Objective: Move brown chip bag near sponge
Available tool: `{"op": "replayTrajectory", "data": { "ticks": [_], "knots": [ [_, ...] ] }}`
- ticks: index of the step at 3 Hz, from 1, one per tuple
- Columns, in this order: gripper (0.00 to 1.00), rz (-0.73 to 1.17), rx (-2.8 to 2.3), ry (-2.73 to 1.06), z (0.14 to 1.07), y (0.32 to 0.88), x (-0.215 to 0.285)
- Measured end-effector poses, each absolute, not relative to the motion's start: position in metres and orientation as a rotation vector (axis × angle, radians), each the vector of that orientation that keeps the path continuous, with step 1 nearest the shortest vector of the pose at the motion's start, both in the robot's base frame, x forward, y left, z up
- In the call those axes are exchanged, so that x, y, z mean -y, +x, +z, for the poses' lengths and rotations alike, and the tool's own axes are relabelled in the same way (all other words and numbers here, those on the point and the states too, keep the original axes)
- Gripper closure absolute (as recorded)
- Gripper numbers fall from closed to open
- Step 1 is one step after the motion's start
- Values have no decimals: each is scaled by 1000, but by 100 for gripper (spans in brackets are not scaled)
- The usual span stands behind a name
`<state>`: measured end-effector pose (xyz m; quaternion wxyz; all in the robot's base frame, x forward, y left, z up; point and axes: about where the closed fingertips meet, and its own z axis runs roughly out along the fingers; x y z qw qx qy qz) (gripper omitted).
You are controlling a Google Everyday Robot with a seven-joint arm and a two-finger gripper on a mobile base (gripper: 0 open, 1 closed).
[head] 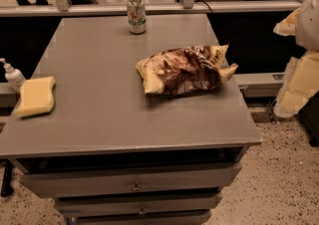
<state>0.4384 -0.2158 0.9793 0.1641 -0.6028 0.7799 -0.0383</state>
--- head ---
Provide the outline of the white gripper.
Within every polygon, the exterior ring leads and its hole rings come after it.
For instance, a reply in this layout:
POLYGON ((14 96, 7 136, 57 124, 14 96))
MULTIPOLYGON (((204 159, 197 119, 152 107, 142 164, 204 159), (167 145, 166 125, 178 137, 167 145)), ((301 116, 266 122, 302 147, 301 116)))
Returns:
POLYGON ((307 51, 300 59, 292 57, 284 72, 274 113, 289 118, 299 113, 319 91, 319 0, 304 0, 285 19, 277 23, 273 32, 280 36, 294 36, 296 43, 307 51))

